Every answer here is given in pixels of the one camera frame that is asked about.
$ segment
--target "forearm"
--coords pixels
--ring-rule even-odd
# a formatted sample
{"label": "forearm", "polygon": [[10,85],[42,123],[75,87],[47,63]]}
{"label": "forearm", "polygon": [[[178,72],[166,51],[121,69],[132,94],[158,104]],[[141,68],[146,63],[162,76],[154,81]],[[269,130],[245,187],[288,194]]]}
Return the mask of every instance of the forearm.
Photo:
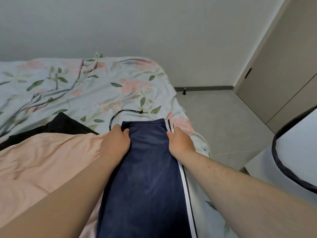
{"label": "forearm", "polygon": [[0,229],[0,237],[79,237],[116,165],[99,157]]}
{"label": "forearm", "polygon": [[178,160],[241,238],[317,237],[317,209],[197,152]]}

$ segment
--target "gray tile floor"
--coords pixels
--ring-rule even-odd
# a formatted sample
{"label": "gray tile floor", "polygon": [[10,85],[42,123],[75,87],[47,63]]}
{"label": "gray tile floor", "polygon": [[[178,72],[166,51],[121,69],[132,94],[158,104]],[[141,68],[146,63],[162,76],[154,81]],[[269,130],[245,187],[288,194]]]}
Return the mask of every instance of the gray tile floor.
{"label": "gray tile floor", "polygon": [[239,170],[272,143],[274,134],[230,90],[178,92],[176,98],[212,159],[224,165]]}

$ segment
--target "drawstring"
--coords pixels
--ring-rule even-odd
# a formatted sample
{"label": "drawstring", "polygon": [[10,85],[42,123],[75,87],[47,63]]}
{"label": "drawstring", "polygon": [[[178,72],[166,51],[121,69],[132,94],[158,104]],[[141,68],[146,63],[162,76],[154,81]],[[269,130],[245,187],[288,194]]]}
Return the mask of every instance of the drawstring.
{"label": "drawstring", "polygon": [[139,114],[142,114],[142,113],[143,113],[143,110],[141,110],[141,111],[132,110],[132,109],[123,109],[123,110],[120,110],[119,112],[117,112],[117,113],[111,118],[110,123],[109,123],[109,131],[111,131],[111,123],[112,123],[112,120],[113,120],[119,113],[121,113],[122,111],[130,111],[130,112],[139,113]]}

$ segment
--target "bed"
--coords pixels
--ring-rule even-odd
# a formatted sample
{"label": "bed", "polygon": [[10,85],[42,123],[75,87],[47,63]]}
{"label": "bed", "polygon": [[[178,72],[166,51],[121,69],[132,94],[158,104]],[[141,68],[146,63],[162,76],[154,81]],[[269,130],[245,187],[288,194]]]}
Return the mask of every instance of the bed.
{"label": "bed", "polygon": [[[150,59],[96,54],[88,59],[0,62],[0,143],[47,124],[60,112],[103,134],[109,131],[113,115],[122,109],[143,113],[122,112],[112,125],[170,119],[191,136],[198,152],[210,156],[206,141],[194,132],[178,104],[165,71]],[[237,237],[191,174],[186,174],[198,237]],[[95,237],[99,206],[100,201],[81,238]]]}

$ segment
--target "person's left hand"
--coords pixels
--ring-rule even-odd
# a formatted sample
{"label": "person's left hand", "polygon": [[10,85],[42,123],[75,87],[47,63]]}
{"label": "person's left hand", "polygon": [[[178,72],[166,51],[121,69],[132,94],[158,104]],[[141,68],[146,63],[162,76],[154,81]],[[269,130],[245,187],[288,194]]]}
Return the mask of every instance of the person's left hand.
{"label": "person's left hand", "polygon": [[100,158],[109,159],[118,165],[130,147],[129,129],[123,132],[121,126],[116,124],[113,129],[106,134],[100,144]]}

